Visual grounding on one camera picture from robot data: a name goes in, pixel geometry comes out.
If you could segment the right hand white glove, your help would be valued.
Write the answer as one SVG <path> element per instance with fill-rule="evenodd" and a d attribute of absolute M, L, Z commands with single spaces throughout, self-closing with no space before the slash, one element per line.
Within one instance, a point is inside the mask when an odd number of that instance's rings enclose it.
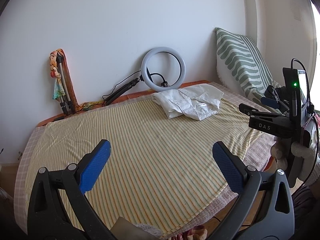
<path fill-rule="evenodd" d="M 285 154 L 289 152 L 284 139 L 274 137 L 275 143 L 271 147 L 271 156 L 276 159 L 277 168 L 284 171 L 288 168 Z M 316 146 L 307 148 L 298 142 L 291 145 L 291 153 L 295 157 L 303 158 L 303 165 L 299 172 L 298 179 L 304 181 L 306 186 L 313 185 L 319 178 L 319 155 Z"/>

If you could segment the left hand white glove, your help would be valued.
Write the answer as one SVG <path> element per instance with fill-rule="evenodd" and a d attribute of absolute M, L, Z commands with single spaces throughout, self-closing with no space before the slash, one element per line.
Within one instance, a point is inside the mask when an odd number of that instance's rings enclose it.
<path fill-rule="evenodd" d="M 151 235 L 153 235 L 157 238 L 161 238 L 161 236 L 163 234 L 159 228 L 152 226 L 152 225 L 149 225 L 149 224 L 135 224 L 135 226 L 144 230 L 145 232 L 150 233 Z"/>

